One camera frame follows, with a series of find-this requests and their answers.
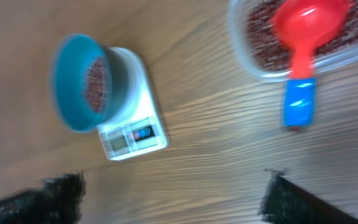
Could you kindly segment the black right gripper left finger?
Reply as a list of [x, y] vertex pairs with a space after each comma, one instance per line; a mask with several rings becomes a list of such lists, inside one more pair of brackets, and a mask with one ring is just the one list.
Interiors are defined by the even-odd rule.
[[78, 223], [85, 192], [82, 173], [45, 179], [41, 188], [1, 198], [0, 224]]

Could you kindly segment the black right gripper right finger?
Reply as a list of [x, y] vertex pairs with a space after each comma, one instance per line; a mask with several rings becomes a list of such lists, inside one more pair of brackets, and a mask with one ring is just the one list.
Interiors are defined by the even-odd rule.
[[273, 224], [358, 224], [343, 212], [285, 178], [285, 170], [269, 169], [270, 181], [258, 215]]

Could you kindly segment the red plastic measuring scoop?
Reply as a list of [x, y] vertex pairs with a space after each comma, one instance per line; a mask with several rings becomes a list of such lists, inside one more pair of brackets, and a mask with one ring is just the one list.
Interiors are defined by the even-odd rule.
[[301, 131], [314, 115], [316, 49], [338, 35], [351, 3], [345, 0], [286, 0], [272, 18], [273, 33], [290, 50], [283, 126]]

